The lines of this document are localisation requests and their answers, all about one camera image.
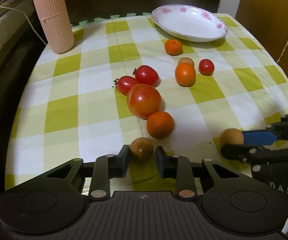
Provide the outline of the pink ribbed cylinder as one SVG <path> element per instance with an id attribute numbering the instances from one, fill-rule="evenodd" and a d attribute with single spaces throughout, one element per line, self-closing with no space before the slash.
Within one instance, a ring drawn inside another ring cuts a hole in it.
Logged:
<path id="1" fill-rule="evenodd" d="M 48 44 L 56 54 L 69 51 L 75 44 L 65 0 L 33 0 Z"/>

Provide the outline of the green foam mat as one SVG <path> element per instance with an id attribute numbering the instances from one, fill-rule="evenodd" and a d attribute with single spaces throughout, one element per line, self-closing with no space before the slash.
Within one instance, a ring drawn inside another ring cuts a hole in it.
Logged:
<path id="1" fill-rule="evenodd" d="M 131 13 L 127 13 L 125 15 L 120 15 L 120 14 L 111 15 L 111 16 L 108 16 L 106 18 L 96 17 L 93 20 L 84 20 L 84 21 L 81 21 L 78 23 L 72 23 L 71 27 L 75 28 L 75 27 L 79 27 L 79 26 L 86 25 L 86 24 L 93 23 L 93 22 L 103 22 L 103 21 L 107 21 L 107 20 L 116 20 L 116 19 L 124 18 L 124 17 L 149 16 L 149 15 L 151 15 L 150 12 L 140 12 L 140 13 L 131 12 Z"/>

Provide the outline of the brown longan front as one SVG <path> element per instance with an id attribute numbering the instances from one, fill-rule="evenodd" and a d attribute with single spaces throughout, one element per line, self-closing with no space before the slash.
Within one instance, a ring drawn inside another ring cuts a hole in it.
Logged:
<path id="1" fill-rule="evenodd" d="M 140 137 L 132 141 L 130 145 L 132 155 L 137 159 L 149 159 L 154 152 L 151 139 Z"/>

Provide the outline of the brown longan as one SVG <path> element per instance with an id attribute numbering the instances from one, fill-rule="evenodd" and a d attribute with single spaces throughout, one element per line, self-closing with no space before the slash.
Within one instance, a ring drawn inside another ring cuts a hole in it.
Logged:
<path id="1" fill-rule="evenodd" d="M 130 145 L 132 155 L 137 159 L 149 159 L 154 152 L 151 139 L 140 137 L 132 141 Z"/>
<path id="2" fill-rule="evenodd" d="M 243 133 L 236 128 L 228 128 L 222 132 L 220 136 L 221 145 L 234 144 L 243 145 L 244 136 Z"/>
<path id="3" fill-rule="evenodd" d="M 178 64 L 181 64 L 181 63 L 188 63 L 190 65 L 192 65 L 194 67 L 194 61 L 189 58 L 189 57 L 181 57 L 179 60 L 178 60 Z"/>

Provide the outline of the sofa with blankets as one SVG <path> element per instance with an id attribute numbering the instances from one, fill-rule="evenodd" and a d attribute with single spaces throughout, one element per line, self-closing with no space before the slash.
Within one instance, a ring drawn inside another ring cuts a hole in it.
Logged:
<path id="1" fill-rule="evenodd" d="M 33 0 L 0 0 L 0 72 L 30 23 L 41 30 Z"/>

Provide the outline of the red cherry tomato with stem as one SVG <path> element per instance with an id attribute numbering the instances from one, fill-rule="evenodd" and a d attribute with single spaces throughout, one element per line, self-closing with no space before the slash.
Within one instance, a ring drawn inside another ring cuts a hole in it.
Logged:
<path id="1" fill-rule="evenodd" d="M 137 79 L 131 76 L 122 76 L 116 78 L 113 82 L 115 89 L 123 95 L 127 95 L 135 85 L 139 84 Z"/>

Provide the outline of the orange tangerine front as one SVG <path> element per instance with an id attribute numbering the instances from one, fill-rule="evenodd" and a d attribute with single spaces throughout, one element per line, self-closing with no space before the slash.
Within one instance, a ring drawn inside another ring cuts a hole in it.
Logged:
<path id="1" fill-rule="evenodd" d="M 146 128 L 148 134 L 154 139 L 163 139 L 173 132 L 174 119 L 169 113 L 159 111 L 147 119 Z"/>

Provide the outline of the green checked tablecloth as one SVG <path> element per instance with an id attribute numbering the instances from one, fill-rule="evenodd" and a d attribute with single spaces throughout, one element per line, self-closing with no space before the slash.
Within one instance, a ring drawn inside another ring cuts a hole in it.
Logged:
<path id="1" fill-rule="evenodd" d="M 41 53 L 11 130 L 0 222 L 15 239 L 282 237 L 288 78 L 228 15 L 172 40 L 153 16 Z"/>

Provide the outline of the small red cherry tomato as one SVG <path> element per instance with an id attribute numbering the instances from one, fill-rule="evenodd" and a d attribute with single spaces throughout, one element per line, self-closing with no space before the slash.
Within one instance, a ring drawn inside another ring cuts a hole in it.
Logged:
<path id="1" fill-rule="evenodd" d="M 215 66 L 211 60 L 202 59 L 199 63 L 198 69 L 201 74 L 209 76 L 213 74 Z"/>

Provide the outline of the orange tangerine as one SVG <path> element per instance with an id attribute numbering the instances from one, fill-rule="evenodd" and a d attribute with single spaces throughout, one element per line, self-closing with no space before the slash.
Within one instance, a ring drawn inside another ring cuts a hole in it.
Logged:
<path id="1" fill-rule="evenodd" d="M 175 69 L 175 79 L 181 86 L 192 86 L 196 80 L 196 71 L 189 63 L 180 63 Z"/>
<path id="2" fill-rule="evenodd" d="M 146 128 L 148 134 L 154 139 L 163 139 L 173 132 L 174 119 L 169 113 L 159 111 L 147 119 Z"/>
<path id="3" fill-rule="evenodd" d="M 183 52 L 183 45 L 178 40 L 167 40 L 164 44 L 165 51 L 168 55 L 176 56 Z"/>

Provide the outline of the large red tomato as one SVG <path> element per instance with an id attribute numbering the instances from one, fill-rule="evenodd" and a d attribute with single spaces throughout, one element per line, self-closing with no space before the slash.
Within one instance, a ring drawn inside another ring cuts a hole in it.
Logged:
<path id="1" fill-rule="evenodd" d="M 154 87 L 140 83 L 127 94 L 127 106 L 130 112 L 141 119 L 148 119 L 160 111 L 162 97 Z"/>

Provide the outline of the white floral plate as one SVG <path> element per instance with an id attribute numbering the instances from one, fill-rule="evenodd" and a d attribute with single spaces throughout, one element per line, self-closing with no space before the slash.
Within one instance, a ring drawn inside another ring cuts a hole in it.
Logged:
<path id="1" fill-rule="evenodd" d="M 191 5 L 163 5 L 152 11 L 151 18 L 166 33 L 191 42 L 211 42 L 228 34 L 220 18 Z"/>

